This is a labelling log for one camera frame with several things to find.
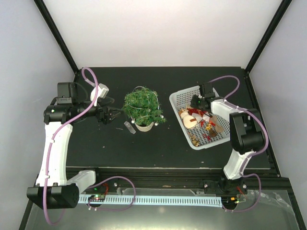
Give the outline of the silver white ribbon bow ornament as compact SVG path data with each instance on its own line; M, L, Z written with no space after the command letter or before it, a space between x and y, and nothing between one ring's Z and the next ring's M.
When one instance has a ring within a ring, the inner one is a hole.
M190 122L197 121L198 123L201 123L201 122L209 123L210 122L210 118L211 118L208 114L199 115L199 114L193 113L191 116L193 118L190 119Z

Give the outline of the white perforated plastic basket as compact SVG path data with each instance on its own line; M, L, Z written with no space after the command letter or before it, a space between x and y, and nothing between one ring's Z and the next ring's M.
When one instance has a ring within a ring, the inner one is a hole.
M193 95L199 95L199 94L200 94L200 87L194 86L174 92L169 96L171 106L174 110L179 125L184 133L184 136L187 139L190 147L194 150L211 148L213 146L223 144L230 140L229 121L222 118L220 115L217 116L217 123L224 130L223 132L218 133L217 136L214 138L209 136L209 130L206 129L208 124L207 122L204 122L203 125L199 125L198 127L192 129L187 129L184 127L183 121L179 115L179 111L181 109L185 109L187 106L190 105L190 101ZM195 147L191 142L192 140L198 140L199 146Z

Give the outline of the small green christmas tree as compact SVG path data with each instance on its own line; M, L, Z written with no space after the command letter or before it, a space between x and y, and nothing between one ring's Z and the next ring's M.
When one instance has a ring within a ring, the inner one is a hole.
M125 95L122 110L141 132L166 122L157 92L144 86L137 86Z

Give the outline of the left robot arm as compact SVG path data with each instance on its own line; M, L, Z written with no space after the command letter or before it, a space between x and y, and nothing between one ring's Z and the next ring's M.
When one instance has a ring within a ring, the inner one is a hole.
M79 195L87 188L98 191L103 179L93 170L80 171L71 179L66 177L66 160L73 123L87 117L108 124L122 113L110 107L114 99L107 96L108 87L98 84L90 99L79 102L76 82L58 83L58 95L44 111L45 147L41 169L35 185L27 189L27 197L40 208L65 209L76 207Z

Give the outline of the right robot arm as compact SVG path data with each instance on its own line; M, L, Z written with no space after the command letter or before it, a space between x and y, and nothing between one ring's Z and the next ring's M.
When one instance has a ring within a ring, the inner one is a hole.
M267 133L256 109L247 110L216 96L211 83L199 85L199 90L200 94L192 97L190 106L229 122L232 152L218 187L224 194L234 193L242 184L241 178L250 159L268 144Z

